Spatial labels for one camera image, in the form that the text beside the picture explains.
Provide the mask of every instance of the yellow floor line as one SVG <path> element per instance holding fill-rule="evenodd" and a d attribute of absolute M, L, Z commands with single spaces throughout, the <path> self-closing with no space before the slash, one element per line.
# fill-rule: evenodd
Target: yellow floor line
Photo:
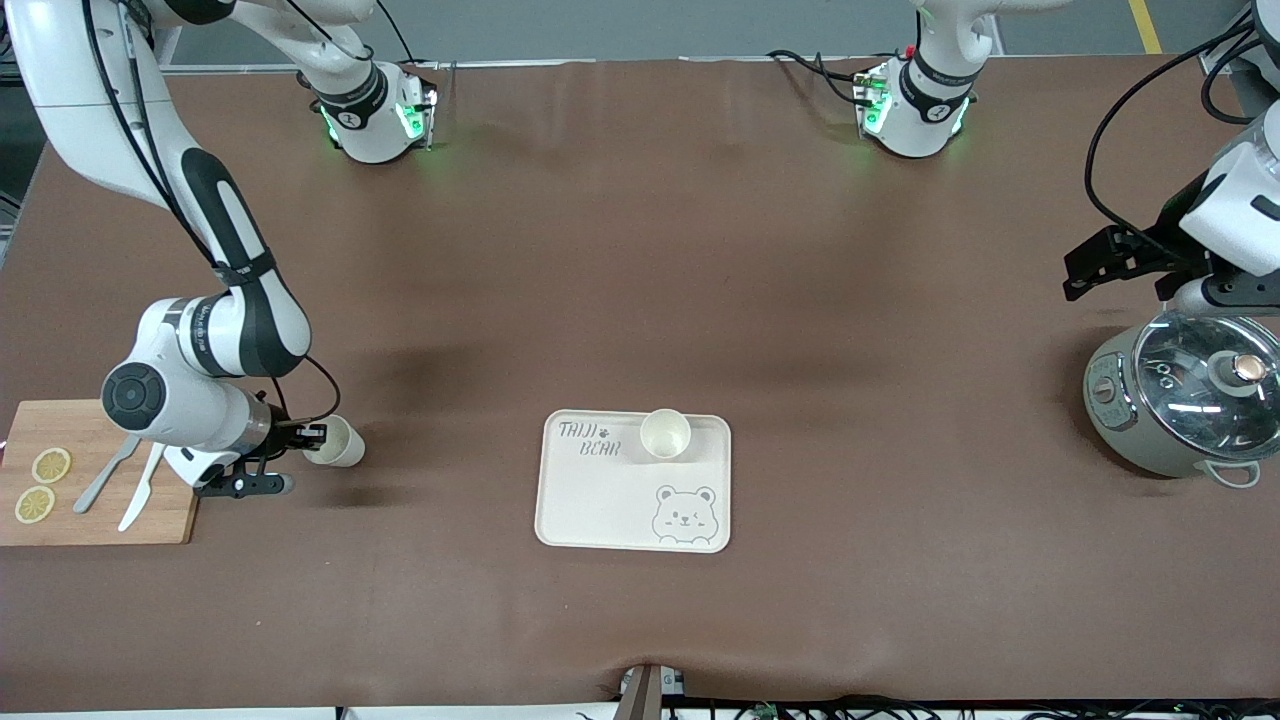
<path fill-rule="evenodd" d="M 1133 12 L 1133 22 L 1138 26 L 1138 35 L 1142 37 L 1142 49 L 1148 55 L 1161 55 L 1160 37 L 1156 36 L 1156 24 L 1151 22 L 1151 10 L 1147 9 L 1147 0 L 1129 0 L 1129 9 Z"/>

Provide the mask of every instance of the white paper cup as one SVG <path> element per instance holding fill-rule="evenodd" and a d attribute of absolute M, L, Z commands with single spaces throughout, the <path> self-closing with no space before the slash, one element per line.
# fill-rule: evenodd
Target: white paper cup
<path fill-rule="evenodd" d="M 303 450 L 302 455 L 316 465 L 351 468 L 365 456 L 365 438 L 340 415 L 329 415 L 316 423 L 328 428 L 320 450 Z"/>
<path fill-rule="evenodd" d="M 640 445 L 659 460 L 678 456 L 689 448 L 692 437 L 689 419 L 675 410 L 654 410 L 640 423 Z"/>

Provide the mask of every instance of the rice cooker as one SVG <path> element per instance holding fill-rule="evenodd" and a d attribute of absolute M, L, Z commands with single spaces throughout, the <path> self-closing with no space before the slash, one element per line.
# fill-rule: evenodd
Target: rice cooker
<path fill-rule="evenodd" d="M 1280 343 L 1245 318 L 1167 311 L 1107 341 L 1084 374 L 1084 405 L 1126 460 L 1170 478 L 1257 484 L 1280 451 Z M 1224 477 L 1234 469 L 1240 480 Z"/>

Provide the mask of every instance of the table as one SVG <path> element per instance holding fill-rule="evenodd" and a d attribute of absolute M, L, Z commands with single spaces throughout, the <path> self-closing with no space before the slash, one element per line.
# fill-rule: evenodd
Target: table
<path fill-rule="evenodd" d="M 0 706 L 568 702 L 641 661 L 751 698 L 1280 694 L 1280 468 L 1143 477 L 1078 397 L 1157 310 L 1146 281 L 1060 290 L 1103 223 L 1088 137 L 1156 63 L 996 60 L 920 161 L 768 63 L 440 74 L 439 146 L 385 167 L 333 151 L 292 77 L 174 78 L 369 455 L 283 461 L 292 495 L 205 501 L 189 546 L 0 551 Z M 1106 141 L 1121 213 L 1230 137 L 1198 83 Z M 147 304 L 215 290 L 164 211 L 46 155 L 0 274 L 0 420 L 93 397 Z M 659 406 L 733 427 L 730 546 L 540 544 L 545 416 Z"/>

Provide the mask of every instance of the black cable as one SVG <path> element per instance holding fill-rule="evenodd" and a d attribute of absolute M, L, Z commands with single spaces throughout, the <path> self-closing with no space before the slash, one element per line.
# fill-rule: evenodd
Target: black cable
<path fill-rule="evenodd" d="M 882 708 L 877 710 L 877 712 L 878 714 L 883 714 L 883 715 L 888 715 L 893 720 L 902 720 L 902 716 L 899 715 L 897 711 L 893 710 L 892 707 L 882 707 Z"/>
<path fill-rule="evenodd" d="M 325 410 L 323 414 L 316 415 L 314 418 L 302 418 L 300 420 L 288 420 L 280 423 L 278 425 L 280 428 L 292 428 L 296 425 L 310 425 L 311 423 L 319 423 L 320 420 L 324 420 L 329 415 L 337 413 L 338 406 L 342 405 L 342 388 L 338 386 L 338 380 L 335 380 L 333 375 L 329 373 L 329 370 L 326 370 L 324 365 L 317 363 L 315 357 L 306 355 L 302 359 L 306 360 L 307 363 L 311 363 L 311 365 L 314 365 L 316 370 L 320 370 L 320 374 L 324 375 L 326 380 L 329 380 L 329 386 L 333 387 L 333 405 L 329 406 L 329 409 Z"/>
<path fill-rule="evenodd" d="M 124 32 L 129 33 L 125 37 L 125 42 L 132 44 L 132 31 L 128 24 L 124 26 Z M 169 183 L 169 173 L 164 169 L 164 161 L 160 159 L 160 149 L 156 145 L 155 133 L 151 132 L 151 119 L 147 117 L 147 102 L 142 92 L 142 76 L 138 72 L 138 58 L 136 51 L 129 55 L 129 77 L 133 81 L 133 96 L 137 97 L 138 122 L 142 123 L 142 135 L 147 141 L 147 149 L 151 150 L 151 160 L 155 163 L 156 173 L 160 176 L 160 184 L 164 186 L 163 195 L 169 205 L 169 210 L 173 213 L 174 218 L 178 219 L 178 224 L 182 225 L 182 229 L 187 231 L 187 234 L 196 245 L 196 250 L 198 250 L 205 258 L 205 261 L 209 263 L 210 266 L 216 265 L 212 251 L 209 250 L 204 241 L 200 240 L 200 236 L 196 234 L 195 228 L 191 227 L 191 220 L 187 219 L 187 214 L 182 210 L 182 206 L 178 205 L 178 197 L 174 195 L 173 186 Z"/>
<path fill-rule="evenodd" d="M 307 20 L 308 23 L 311 23 L 311 27 L 316 28 L 316 32 L 319 32 L 320 35 L 323 35 L 325 40 L 328 40 L 329 42 L 333 42 L 333 46 L 337 47 L 343 55 L 351 58 L 352 60 L 358 60 L 358 61 L 365 61 L 365 60 L 372 60 L 374 59 L 374 49 L 372 47 L 365 45 L 365 56 L 364 58 L 361 58 L 358 55 L 352 55 L 349 50 L 347 50 L 346 47 L 343 47 L 340 42 L 338 42 L 337 40 L 334 40 L 333 36 L 329 35 L 329 31 L 326 31 L 325 28 L 323 28 L 320 26 L 320 23 L 317 23 L 314 19 L 311 19 L 311 15 L 308 15 L 306 10 L 303 10 L 302 8 L 300 8 L 298 4 L 294 3 L 294 0 L 284 0 L 284 1 L 288 3 L 289 6 L 292 6 L 296 13 L 298 13 L 300 15 L 302 15 L 302 19 Z"/>
<path fill-rule="evenodd" d="M 823 74 L 822 68 L 819 68 L 818 65 L 810 63 L 809 60 L 806 60 L 801 55 L 799 55 L 796 53 L 792 53 L 791 50 L 774 50 L 773 53 L 769 53 L 765 56 L 767 58 L 773 58 L 773 59 L 786 58 L 788 60 L 795 60 L 801 68 L 809 70 L 810 73 L 817 73 L 819 76 Z M 854 81 L 854 76 L 852 74 L 833 73 L 833 72 L 829 72 L 829 70 L 827 72 L 827 74 L 831 76 L 835 79 L 842 79 L 845 82 L 852 82 Z"/>
<path fill-rule="evenodd" d="M 401 61 L 402 63 L 424 61 L 417 55 L 413 55 L 413 51 L 408 49 L 408 42 L 404 41 L 404 33 L 399 31 L 399 23 L 396 22 L 394 17 L 392 17 L 390 10 L 387 9 L 387 5 L 383 4 L 383 0 L 378 0 L 378 8 L 383 12 L 384 15 L 387 15 L 387 22 L 390 23 L 392 29 L 396 31 L 396 37 L 401 41 L 401 47 L 404 49 L 404 59 Z"/>
<path fill-rule="evenodd" d="M 814 59 L 815 63 L 818 63 L 818 69 L 822 72 L 822 77 L 827 79 L 827 87 L 829 87 L 831 91 L 835 92 L 837 97 L 840 97 L 841 100 L 844 100 L 845 102 L 849 102 L 851 105 L 858 105 L 859 108 L 870 108 L 872 106 L 872 101 L 870 100 L 863 100 L 861 97 L 854 97 L 852 95 L 845 95 L 844 92 L 840 91 L 838 87 L 836 87 L 835 81 L 831 78 L 831 73 L 827 70 L 827 64 L 822 61 L 822 53 L 818 53 L 817 55 L 814 55 L 813 59 Z"/>
<path fill-rule="evenodd" d="M 1204 76 L 1204 82 L 1201 83 L 1201 105 L 1204 106 L 1204 111 L 1208 113 L 1210 117 L 1212 117 L 1215 120 L 1221 120 L 1224 123 L 1230 123 L 1233 126 L 1247 126 L 1253 122 L 1253 118 L 1247 118 L 1243 115 L 1231 115 L 1220 110 L 1219 106 L 1213 104 L 1213 95 L 1212 95 L 1213 81 L 1217 79 L 1219 73 L 1221 73 L 1222 69 L 1231 63 L 1231 60 L 1239 58 L 1240 55 L 1248 53 L 1249 50 L 1253 50 L 1258 45 L 1262 45 L 1261 37 L 1253 40 L 1252 42 L 1244 42 L 1245 37 L 1248 37 L 1248 33 L 1242 35 L 1235 41 L 1235 45 L 1230 47 L 1230 50 L 1222 53 L 1222 56 L 1217 59 L 1217 63 L 1213 65 L 1213 69 L 1210 70 L 1207 76 Z"/>
<path fill-rule="evenodd" d="M 285 402 L 285 400 L 284 400 L 284 391 L 280 389 L 280 379 L 276 378 L 275 375 L 271 375 L 271 384 L 275 386 L 275 397 L 276 397 L 276 400 L 280 401 L 280 410 L 283 410 L 284 411 L 284 416 L 288 418 L 288 415 L 289 415 L 289 404 Z"/>
<path fill-rule="evenodd" d="M 156 193 L 159 193 L 160 199 L 165 201 L 169 211 L 178 218 L 183 229 L 191 234 L 192 242 L 196 243 L 196 247 L 200 250 L 200 254 L 205 258 L 205 260 L 207 260 L 210 265 L 214 265 L 215 261 L 212 254 L 207 247 L 205 247 L 205 243 L 200 241 L 200 237 L 195 234 L 191 225 L 186 223 L 178 204 L 174 202 L 174 199 L 168 192 L 165 192 L 164 184 L 160 183 L 160 178 L 156 177 L 155 172 L 151 169 L 151 164 L 147 163 L 146 155 L 142 152 L 142 147 L 138 145 L 137 138 L 133 137 L 133 132 L 129 129 L 129 120 L 124 117 L 124 109 L 120 108 L 120 101 L 116 99 L 116 90 L 111 86 L 111 78 L 106 73 L 106 63 L 102 60 L 102 47 L 97 42 L 97 28 L 93 24 L 93 8 L 90 0 L 81 0 L 81 9 L 84 14 L 84 35 L 88 37 L 90 49 L 93 51 L 93 61 L 97 64 L 97 77 L 102 83 L 102 92 L 106 94 L 106 100 L 111 105 L 111 111 L 115 114 L 115 120 L 120 126 L 120 132 L 124 133 L 124 138 L 129 142 L 129 147 L 133 149 L 133 156 L 137 158 L 138 164 L 142 165 L 142 170 L 147 174 L 147 178 L 151 179 L 151 184 L 155 186 Z M 138 96 L 138 105 L 145 106 L 145 102 L 141 101 L 141 96 Z"/>
<path fill-rule="evenodd" d="M 911 714 L 911 717 L 915 717 L 915 711 L 919 710 L 920 712 L 924 714 L 924 716 L 928 720 L 942 720 L 941 715 L 938 715 L 933 710 L 929 710 L 928 707 L 924 707 L 923 705 L 920 705 L 918 702 L 911 702 L 911 701 L 906 701 L 906 700 L 896 701 L 896 702 L 901 702 L 902 705 L 905 705 L 908 707 L 908 711 Z"/>
<path fill-rule="evenodd" d="M 1165 247 L 1162 243 L 1149 237 L 1147 233 L 1138 229 L 1129 220 L 1121 218 L 1115 210 L 1107 208 L 1107 205 L 1102 202 L 1102 199 L 1098 197 L 1097 191 L 1093 188 L 1093 163 L 1098 152 L 1098 142 L 1102 140 L 1102 133 L 1106 132 L 1107 127 L 1111 124 L 1111 120 L 1115 119 L 1115 117 L 1120 113 L 1120 109 L 1124 108 L 1125 104 L 1129 102 L 1129 100 L 1134 95 L 1137 95 L 1143 87 L 1147 87 L 1148 85 L 1151 85 L 1152 81 L 1155 81 L 1160 76 L 1185 63 L 1187 60 L 1190 60 L 1192 58 L 1199 55 L 1204 50 L 1208 50 L 1210 47 L 1216 47 L 1222 42 L 1226 42 L 1228 40 L 1235 37 L 1236 35 L 1242 32 L 1248 32 L 1252 28 L 1253 28 L 1252 24 L 1233 27 L 1226 32 L 1224 32 L 1222 35 L 1219 35 L 1212 40 L 1204 41 L 1197 45 L 1196 47 L 1192 47 L 1190 50 L 1183 53 L 1181 55 L 1178 55 L 1172 60 L 1169 60 L 1165 64 L 1156 68 L 1155 70 L 1147 73 L 1147 77 L 1134 83 L 1133 87 L 1125 91 L 1125 94 L 1121 95 L 1119 100 L 1116 100 L 1115 105 L 1112 105 L 1111 109 L 1107 110 L 1107 114 L 1102 118 L 1102 122 L 1098 123 L 1098 128 L 1093 132 L 1093 138 L 1089 141 L 1089 151 L 1084 156 L 1084 193 L 1089 196 L 1089 202 L 1092 202 L 1093 206 L 1097 208 L 1098 213 L 1106 215 L 1106 218 L 1110 219 L 1112 223 L 1120 225 L 1121 228 L 1133 233 L 1143 242 L 1151 245 L 1152 247 L 1160 250 L 1166 255 L 1172 255 L 1167 247 Z"/>
<path fill-rule="evenodd" d="M 1139 712 L 1144 707 L 1156 703 L 1156 700 L 1144 700 L 1121 710 L 1107 710 L 1106 707 L 1084 703 L 1080 707 L 1046 708 L 1043 711 L 1024 715 L 1021 720 L 1124 720 Z"/>

